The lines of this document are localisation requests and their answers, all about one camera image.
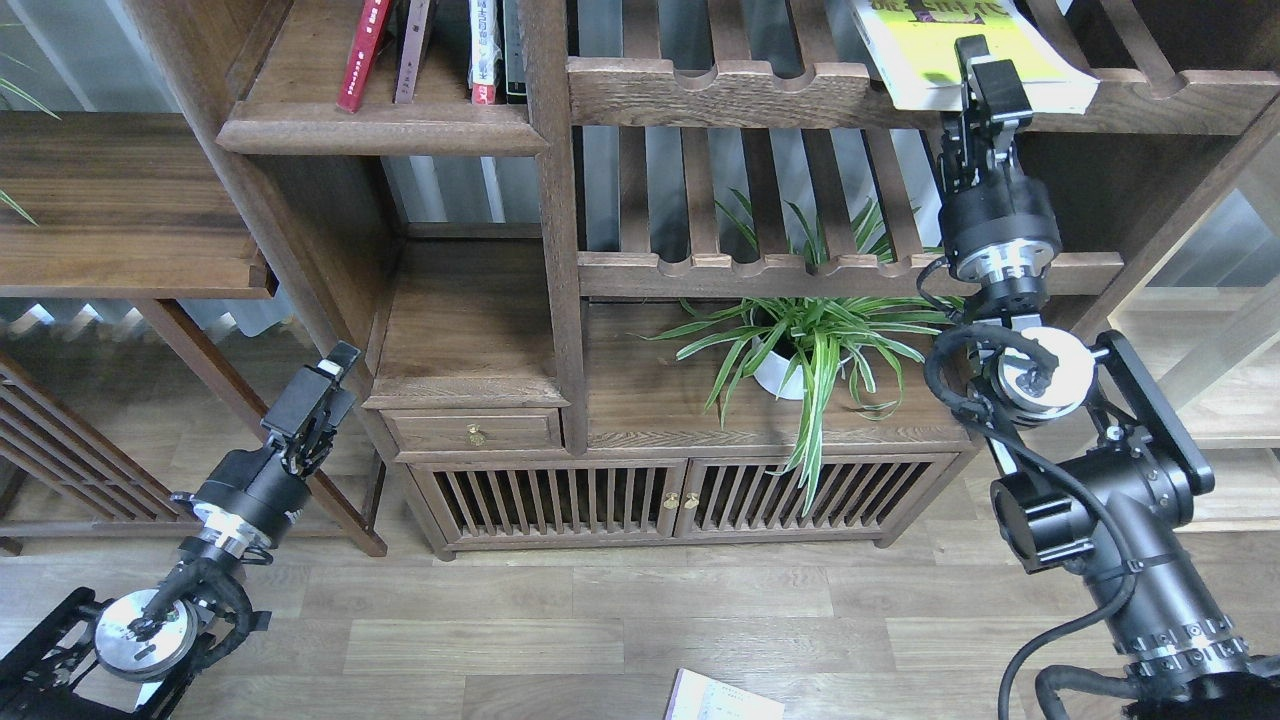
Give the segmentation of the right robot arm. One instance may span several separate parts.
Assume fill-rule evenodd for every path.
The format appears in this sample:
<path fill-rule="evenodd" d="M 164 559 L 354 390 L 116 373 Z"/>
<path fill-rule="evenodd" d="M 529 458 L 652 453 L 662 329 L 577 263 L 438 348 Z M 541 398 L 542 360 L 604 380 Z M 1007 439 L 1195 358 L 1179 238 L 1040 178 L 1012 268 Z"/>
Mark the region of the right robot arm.
<path fill-rule="evenodd" d="M 1249 651 L 1175 536 L 1213 470 L 1125 336 L 1085 345 L 1041 320 L 1061 240 L 1046 187 L 1014 147 L 1033 110 L 1014 63 L 983 36 L 955 51 L 963 102 L 943 118 L 942 264 L 978 291 L 948 314 L 924 378 L 987 438 L 1001 470 L 989 498 L 1024 569 L 1066 568 L 1097 605 L 1014 655 L 997 715 L 1009 716 L 1032 653 L 1102 621 L 1129 660 L 1124 675 L 1042 669 L 1047 719 L 1068 716 L 1061 691 L 1124 698 L 1128 719 L 1275 719 L 1277 657 Z"/>

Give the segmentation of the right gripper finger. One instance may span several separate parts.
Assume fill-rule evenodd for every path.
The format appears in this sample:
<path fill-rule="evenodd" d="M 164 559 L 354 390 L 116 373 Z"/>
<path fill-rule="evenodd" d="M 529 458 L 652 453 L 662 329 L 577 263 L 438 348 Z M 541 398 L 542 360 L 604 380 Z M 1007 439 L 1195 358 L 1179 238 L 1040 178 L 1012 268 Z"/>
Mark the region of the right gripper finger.
<path fill-rule="evenodd" d="M 1018 164 L 1015 135 L 1034 115 L 1015 64 L 989 54 L 986 37 L 955 41 L 961 110 L 945 115 L 945 174 L 988 176 Z"/>

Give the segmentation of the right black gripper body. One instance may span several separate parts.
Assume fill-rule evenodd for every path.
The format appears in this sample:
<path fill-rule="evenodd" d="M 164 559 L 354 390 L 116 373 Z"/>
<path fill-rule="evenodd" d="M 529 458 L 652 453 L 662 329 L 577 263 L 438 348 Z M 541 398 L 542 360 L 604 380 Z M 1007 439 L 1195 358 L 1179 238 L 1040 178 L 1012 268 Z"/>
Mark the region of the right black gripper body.
<path fill-rule="evenodd" d="M 1004 160 L 979 155 L 970 164 L 963 150 L 959 132 L 945 131 L 940 228 L 950 275 L 983 286 L 1023 277 L 1042 282 L 1062 250 L 1047 187 L 1021 169 L 1016 145 Z"/>

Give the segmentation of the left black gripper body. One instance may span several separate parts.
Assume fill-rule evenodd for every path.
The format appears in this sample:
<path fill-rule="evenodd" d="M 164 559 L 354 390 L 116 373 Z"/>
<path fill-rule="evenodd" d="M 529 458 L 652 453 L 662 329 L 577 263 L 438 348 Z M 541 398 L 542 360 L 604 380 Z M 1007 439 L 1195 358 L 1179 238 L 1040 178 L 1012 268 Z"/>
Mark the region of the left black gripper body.
<path fill-rule="evenodd" d="M 297 523 L 315 474 L 332 451 L 337 424 L 301 427 L 262 421 L 268 438 L 256 451 L 232 450 L 197 492 L 175 492 L 204 524 L 197 539 L 218 551 L 268 551 Z"/>

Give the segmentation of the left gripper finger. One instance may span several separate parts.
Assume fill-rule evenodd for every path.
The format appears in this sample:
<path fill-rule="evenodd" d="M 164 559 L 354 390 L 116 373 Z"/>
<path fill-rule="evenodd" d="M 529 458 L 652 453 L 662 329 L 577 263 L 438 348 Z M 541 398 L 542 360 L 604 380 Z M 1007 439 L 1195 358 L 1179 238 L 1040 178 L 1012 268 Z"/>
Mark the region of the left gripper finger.
<path fill-rule="evenodd" d="M 338 425 L 355 406 L 340 387 L 361 351 L 339 342 L 316 365 L 301 368 L 268 410 L 262 427 L 283 461 L 323 461 L 332 451 Z"/>

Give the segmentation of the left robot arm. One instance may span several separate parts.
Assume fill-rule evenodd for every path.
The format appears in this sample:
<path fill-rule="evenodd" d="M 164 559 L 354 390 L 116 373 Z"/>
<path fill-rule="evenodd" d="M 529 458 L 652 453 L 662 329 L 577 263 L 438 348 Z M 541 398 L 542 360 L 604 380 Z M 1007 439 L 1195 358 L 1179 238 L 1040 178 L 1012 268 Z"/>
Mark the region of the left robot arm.
<path fill-rule="evenodd" d="M 72 591 L 3 659 L 5 719 L 168 719 L 204 670 L 268 629 L 243 566 L 269 565 L 308 501 L 308 478 L 355 406 L 342 383 L 360 351 L 339 342 L 300 369 L 262 419 L 266 438 L 233 450 L 193 493 L 200 521 L 152 588 L 96 600 Z"/>

